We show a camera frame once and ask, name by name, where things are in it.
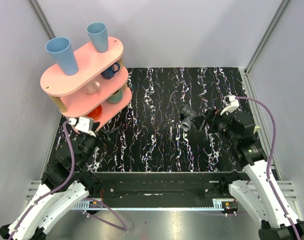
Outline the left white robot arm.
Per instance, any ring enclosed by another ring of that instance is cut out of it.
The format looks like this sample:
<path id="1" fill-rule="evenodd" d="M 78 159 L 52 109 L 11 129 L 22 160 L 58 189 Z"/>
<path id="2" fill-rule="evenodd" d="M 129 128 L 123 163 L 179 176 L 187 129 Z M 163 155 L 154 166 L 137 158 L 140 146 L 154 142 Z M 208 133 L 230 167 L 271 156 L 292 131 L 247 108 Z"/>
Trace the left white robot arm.
<path id="1" fill-rule="evenodd" d="M 102 198 L 102 181 L 84 166 L 96 147 L 112 147 L 117 131 L 100 130 L 92 119 L 83 125 L 83 137 L 76 145 L 68 135 L 67 125 L 78 127 L 81 120 L 70 118 L 63 123 L 66 145 L 56 153 L 55 160 L 42 176 L 41 183 L 20 216 L 0 227 L 4 240 L 44 240 L 54 225 L 77 203 L 89 198 Z"/>

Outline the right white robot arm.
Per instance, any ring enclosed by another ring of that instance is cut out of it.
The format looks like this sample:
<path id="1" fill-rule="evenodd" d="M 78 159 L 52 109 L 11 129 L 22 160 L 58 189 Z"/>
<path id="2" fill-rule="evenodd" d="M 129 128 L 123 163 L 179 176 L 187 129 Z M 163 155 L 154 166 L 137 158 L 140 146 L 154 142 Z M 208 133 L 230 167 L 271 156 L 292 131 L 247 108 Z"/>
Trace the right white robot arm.
<path id="1" fill-rule="evenodd" d="M 267 155 L 255 138 L 255 122 L 245 112 L 228 113 L 209 109 L 192 118 L 199 131 L 208 126 L 231 144 L 234 158 L 245 171 L 257 193 L 253 193 L 237 173 L 221 178 L 219 194 L 235 198 L 259 226 L 262 240 L 304 240 L 304 220 L 300 220 L 282 193 L 268 165 Z"/>

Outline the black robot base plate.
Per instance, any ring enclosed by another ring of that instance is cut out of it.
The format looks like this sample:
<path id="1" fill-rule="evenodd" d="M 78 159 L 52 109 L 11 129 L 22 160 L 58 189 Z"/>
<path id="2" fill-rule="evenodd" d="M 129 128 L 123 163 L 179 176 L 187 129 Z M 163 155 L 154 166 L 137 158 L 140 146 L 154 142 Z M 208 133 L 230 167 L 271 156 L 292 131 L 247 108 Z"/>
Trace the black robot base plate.
<path id="1" fill-rule="evenodd" d="M 111 208 L 204 208 L 230 198 L 221 181 L 249 179 L 244 172 L 96 172 Z"/>

